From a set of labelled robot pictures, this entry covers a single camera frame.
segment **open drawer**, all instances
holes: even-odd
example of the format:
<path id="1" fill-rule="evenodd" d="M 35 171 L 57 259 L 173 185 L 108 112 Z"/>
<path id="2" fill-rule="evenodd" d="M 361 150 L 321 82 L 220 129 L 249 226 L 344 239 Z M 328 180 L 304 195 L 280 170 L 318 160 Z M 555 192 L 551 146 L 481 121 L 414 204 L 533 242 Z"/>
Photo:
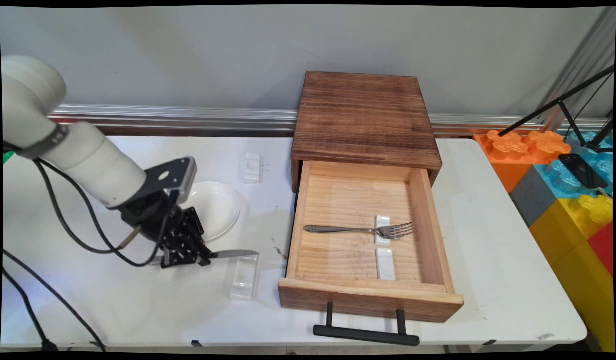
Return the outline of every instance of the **open drawer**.
<path id="1" fill-rule="evenodd" d="M 374 228 L 412 222 L 415 232 L 390 241 L 395 280 L 379 280 L 374 235 L 314 234 L 305 225 Z M 444 322 L 462 305 L 454 294 L 443 239 L 425 169 L 304 161 L 282 307 Z"/>

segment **white plate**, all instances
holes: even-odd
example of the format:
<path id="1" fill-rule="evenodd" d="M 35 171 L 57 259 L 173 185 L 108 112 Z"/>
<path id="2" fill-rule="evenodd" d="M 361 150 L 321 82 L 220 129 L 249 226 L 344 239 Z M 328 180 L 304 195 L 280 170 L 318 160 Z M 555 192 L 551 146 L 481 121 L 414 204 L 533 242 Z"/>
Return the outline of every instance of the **white plate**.
<path id="1" fill-rule="evenodd" d="M 239 217 L 241 204 L 237 192 L 226 184 L 206 181 L 192 185 L 190 196 L 181 208 L 193 207 L 203 226 L 203 239 L 213 240 L 228 231 Z"/>

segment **black handle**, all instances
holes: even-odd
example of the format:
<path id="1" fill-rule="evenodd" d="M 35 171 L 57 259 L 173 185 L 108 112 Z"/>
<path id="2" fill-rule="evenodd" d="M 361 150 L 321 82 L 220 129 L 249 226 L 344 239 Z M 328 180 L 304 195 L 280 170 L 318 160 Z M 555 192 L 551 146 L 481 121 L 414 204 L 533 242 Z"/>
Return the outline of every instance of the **black handle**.
<path id="1" fill-rule="evenodd" d="M 312 335 L 317 337 L 330 337 L 339 339 L 361 340 L 363 342 L 375 342 L 394 344 L 396 346 L 419 345 L 419 337 L 406 334 L 406 315 L 403 310 L 397 310 L 397 333 L 358 330 L 357 328 L 345 328 L 332 326 L 332 303 L 328 303 L 326 325 L 312 327 Z"/>

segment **wooden box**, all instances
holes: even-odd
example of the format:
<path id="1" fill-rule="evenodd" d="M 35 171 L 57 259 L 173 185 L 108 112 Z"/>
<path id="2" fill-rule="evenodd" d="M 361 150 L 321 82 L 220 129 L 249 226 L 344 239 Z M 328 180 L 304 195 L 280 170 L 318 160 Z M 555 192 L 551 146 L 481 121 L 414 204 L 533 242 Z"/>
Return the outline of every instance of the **wooden box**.
<path id="1" fill-rule="evenodd" d="M 416 77 L 307 71 L 290 152 L 292 191 L 301 162 L 426 169 L 441 157 Z"/>
<path id="2" fill-rule="evenodd" d="M 306 73 L 292 162 L 300 178 L 283 307 L 325 312 L 333 303 L 338 313 L 403 310 L 408 320 L 444 322 L 463 305 L 434 208 L 441 160 L 416 78 Z M 395 280 L 378 279 L 373 234 L 303 230 L 374 228 L 376 215 L 415 228 L 391 240 Z"/>

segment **wooden lid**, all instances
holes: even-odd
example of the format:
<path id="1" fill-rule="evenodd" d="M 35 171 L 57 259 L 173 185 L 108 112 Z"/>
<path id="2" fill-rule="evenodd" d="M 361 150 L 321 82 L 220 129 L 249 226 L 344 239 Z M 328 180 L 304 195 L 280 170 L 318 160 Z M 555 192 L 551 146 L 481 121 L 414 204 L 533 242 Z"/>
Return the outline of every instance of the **wooden lid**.
<path id="1" fill-rule="evenodd" d="M 306 71 L 290 157 L 441 168 L 417 78 L 363 73 Z"/>

